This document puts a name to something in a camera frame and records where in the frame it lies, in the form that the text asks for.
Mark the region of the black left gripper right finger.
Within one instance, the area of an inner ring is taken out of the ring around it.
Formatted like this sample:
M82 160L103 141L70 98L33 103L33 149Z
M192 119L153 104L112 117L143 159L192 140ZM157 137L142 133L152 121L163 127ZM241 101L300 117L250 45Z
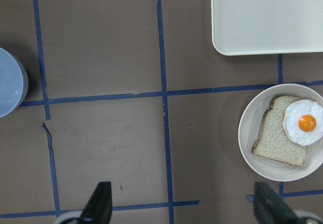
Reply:
M253 213L258 223L297 223L294 211L266 182L255 182Z

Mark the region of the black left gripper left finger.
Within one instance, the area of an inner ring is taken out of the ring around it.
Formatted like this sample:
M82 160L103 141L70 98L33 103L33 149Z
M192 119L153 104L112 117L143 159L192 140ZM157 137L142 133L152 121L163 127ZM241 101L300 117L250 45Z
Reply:
M112 217L111 182L99 182L85 205L78 223L110 223Z

